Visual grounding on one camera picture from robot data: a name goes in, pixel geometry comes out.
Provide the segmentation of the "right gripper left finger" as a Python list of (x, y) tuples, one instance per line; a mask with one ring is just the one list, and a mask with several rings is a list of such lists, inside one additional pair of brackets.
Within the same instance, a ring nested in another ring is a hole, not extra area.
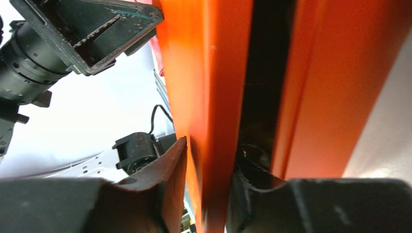
[(184, 210), (187, 139), (112, 183), (98, 178), (0, 182), (3, 233), (178, 233)]

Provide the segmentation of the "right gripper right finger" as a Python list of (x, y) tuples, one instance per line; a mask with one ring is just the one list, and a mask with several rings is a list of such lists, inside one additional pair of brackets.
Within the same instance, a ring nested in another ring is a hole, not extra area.
[(412, 190), (396, 179), (291, 179), (233, 174), (229, 233), (409, 233)]

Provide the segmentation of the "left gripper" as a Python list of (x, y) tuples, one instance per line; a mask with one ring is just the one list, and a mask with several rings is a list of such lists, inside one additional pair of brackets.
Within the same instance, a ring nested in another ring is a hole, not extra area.
[(71, 70), (96, 75), (132, 55), (164, 20), (154, 5), (122, 0), (13, 0), (27, 20), (10, 23), (0, 49), (0, 100), (49, 106), (49, 88)]

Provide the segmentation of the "orange box lid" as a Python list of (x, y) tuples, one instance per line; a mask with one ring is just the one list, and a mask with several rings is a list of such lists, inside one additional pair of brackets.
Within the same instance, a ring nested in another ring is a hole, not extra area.
[(225, 230), (252, 22), (251, 0), (155, 0), (177, 136), (188, 141), (186, 182), (197, 231)]

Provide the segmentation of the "orange chocolate box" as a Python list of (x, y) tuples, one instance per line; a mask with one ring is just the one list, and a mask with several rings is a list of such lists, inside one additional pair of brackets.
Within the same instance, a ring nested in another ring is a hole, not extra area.
[(409, 0), (254, 1), (247, 157), (286, 180), (342, 177), (411, 26)]

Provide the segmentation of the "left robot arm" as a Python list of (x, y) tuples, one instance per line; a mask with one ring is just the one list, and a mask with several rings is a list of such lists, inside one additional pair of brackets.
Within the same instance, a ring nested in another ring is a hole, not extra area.
[(159, 156), (162, 102), (143, 58), (164, 16), (124, 0), (13, 0), (1, 22), (0, 176), (137, 171)]

